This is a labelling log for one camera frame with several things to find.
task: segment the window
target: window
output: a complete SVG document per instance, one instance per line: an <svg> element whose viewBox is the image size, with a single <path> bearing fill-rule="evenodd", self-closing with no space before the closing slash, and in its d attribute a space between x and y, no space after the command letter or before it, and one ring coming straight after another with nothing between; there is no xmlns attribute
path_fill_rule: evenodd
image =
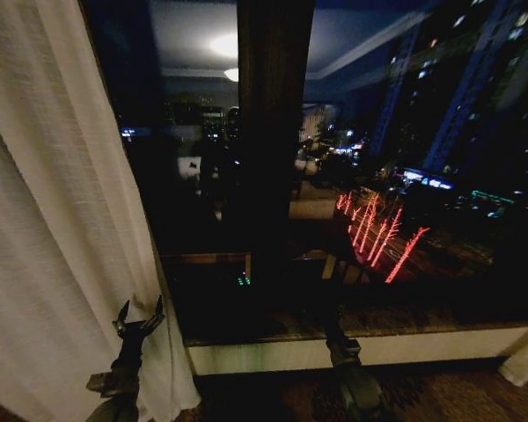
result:
<svg viewBox="0 0 528 422"><path fill-rule="evenodd" d="M81 1L187 335L202 318L196 301L222 314L200 323L204 335L232 321L250 331L234 315L275 306L253 306L254 251L271 221L282 238L266 242L277 276L264 281L276 289L268 299L330 278L347 304L363 295L376 306L380 296L364 292L386 287L406 292L403 302L434 304L441 289L465 304L489 286L507 292L505 274L528 274L528 0L512 11L483 0L317 0L310 41L301 35L291 55L280 36L243 44L238 17L248 33L269 28L234 1ZM301 30L278 22L278 34ZM291 66L297 52L305 72ZM269 96L246 80L282 72L290 83ZM303 82L300 98L292 85ZM269 103L243 113L240 98ZM254 186L248 156L260 158ZM271 199L285 203L268 220L260 209Z"/></svg>

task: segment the blue light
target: blue light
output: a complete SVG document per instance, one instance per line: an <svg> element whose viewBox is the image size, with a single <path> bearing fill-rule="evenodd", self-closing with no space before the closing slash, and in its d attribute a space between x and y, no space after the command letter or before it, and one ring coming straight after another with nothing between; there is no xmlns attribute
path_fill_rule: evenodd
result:
<svg viewBox="0 0 528 422"><path fill-rule="evenodd" d="M520 35L522 35L523 28L517 28L510 31L509 40L516 40Z"/></svg>
<svg viewBox="0 0 528 422"><path fill-rule="evenodd" d="M415 173L414 171L405 171L403 175L410 180L421 180L422 174Z"/></svg>
<svg viewBox="0 0 528 422"><path fill-rule="evenodd" d="M454 22L454 26L452 28L455 28L456 26L461 24L464 21L465 18L466 18L466 15L462 15L459 18L457 18L456 22Z"/></svg>

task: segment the lit window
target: lit window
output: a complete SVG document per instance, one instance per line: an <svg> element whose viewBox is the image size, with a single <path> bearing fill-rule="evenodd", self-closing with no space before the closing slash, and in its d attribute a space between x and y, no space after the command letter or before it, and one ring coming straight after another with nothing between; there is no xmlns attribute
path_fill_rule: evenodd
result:
<svg viewBox="0 0 528 422"><path fill-rule="evenodd" d="M523 11L517 19L516 26L522 26L528 21L528 11Z"/></svg>
<svg viewBox="0 0 528 422"><path fill-rule="evenodd" d="M510 31L509 40L516 40L520 35L522 35L523 28L517 28Z"/></svg>
<svg viewBox="0 0 528 422"><path fill-rule="evenodd" d="M461 24L464 21L465 18L466 18L466 15L461 15L459 18L457 18L456 22L454 22L454 25L453 25L452 28L455 28L456 26Z"/></svg>

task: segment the dark window pillar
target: dark window pillar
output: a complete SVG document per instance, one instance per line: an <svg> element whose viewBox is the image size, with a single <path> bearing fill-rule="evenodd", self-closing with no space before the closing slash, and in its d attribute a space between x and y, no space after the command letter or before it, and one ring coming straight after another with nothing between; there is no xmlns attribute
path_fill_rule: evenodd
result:
<svg viewBox="0 0 528 422"><path fill-rule="evenodd" d="M257 284L282 270L313 0L238 0L246 227Z"/></svg>

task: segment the glass pane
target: glass pane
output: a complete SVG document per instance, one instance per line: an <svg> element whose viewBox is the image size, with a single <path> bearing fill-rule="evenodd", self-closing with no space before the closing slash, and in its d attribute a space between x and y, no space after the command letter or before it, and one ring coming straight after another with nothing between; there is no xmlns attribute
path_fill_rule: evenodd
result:
<svg viewBox="0 0 528 422"><path fill-rule="evenodd" d="M318 0L303 116L290 218L335 276L528 276L528 1Z"/></svg>
<svg viewBox="0 0 528 422"><path fill-rule="evenodd" d="M161 255L243 250L236 3L83 6Z"/></svg>

